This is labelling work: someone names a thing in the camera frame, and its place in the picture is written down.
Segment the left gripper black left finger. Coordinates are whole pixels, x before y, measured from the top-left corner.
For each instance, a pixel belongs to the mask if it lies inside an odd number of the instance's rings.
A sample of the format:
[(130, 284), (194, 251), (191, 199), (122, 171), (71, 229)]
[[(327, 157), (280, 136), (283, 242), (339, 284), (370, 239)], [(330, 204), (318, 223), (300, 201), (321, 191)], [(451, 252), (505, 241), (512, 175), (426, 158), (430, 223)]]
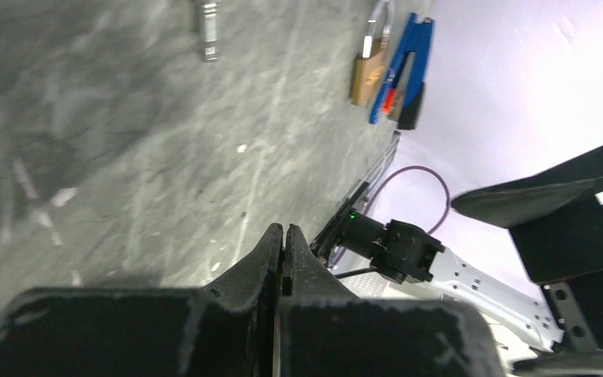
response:
[(270, 376), (283, 227), (205, 287), (37, 287), (0, 313), (0, 376)]

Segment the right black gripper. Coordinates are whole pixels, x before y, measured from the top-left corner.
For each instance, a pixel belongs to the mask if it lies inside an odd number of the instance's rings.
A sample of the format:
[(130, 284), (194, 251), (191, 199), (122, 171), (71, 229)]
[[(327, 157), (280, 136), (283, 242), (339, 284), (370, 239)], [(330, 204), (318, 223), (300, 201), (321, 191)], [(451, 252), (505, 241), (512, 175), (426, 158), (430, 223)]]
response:
[(522, 375), (603, 376), (603, 145), (548, 170), (456, 196), (451, 207), (510, 235), (561, 338)]

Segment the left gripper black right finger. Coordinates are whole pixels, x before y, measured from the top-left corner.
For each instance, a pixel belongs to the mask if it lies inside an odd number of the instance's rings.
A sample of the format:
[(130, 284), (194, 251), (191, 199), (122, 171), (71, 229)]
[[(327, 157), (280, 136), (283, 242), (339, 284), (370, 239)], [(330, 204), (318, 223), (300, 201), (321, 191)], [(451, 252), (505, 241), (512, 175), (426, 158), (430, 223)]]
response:
[(491, 330), (471, 305), (364, 299), (286, 234), (280, 301), (283, 376), (502, 376)]

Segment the blue cable lock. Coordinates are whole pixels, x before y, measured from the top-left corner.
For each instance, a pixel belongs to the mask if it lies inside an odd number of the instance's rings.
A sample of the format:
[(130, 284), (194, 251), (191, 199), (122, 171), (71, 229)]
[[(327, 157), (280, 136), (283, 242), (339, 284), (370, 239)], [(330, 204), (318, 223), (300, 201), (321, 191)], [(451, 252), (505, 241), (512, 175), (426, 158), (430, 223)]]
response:
[(196, 0), (196, 34), (199, 37), (199, 53), (204, 61), (217, 59), (218, 12), (221, 0)]

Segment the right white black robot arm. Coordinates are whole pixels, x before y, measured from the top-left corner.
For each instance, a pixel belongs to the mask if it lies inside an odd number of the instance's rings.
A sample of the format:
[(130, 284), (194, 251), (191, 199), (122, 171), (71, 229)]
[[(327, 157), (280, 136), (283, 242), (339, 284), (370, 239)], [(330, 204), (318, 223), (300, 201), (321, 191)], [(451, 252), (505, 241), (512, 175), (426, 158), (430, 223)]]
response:
[(447, 210), (506, 229), (533, 299), (471, 266), (432, 235), (402, 221), (368, 216), (391, 181), (394, 135), (327, 224), (314, 254), (327, 268), (346, 251), (368, 271), (469, 302), (523, 342), (536, 358), (514, 362), (519, 376), (603, 376), (603, 145), (535, 176), (448, 199)]

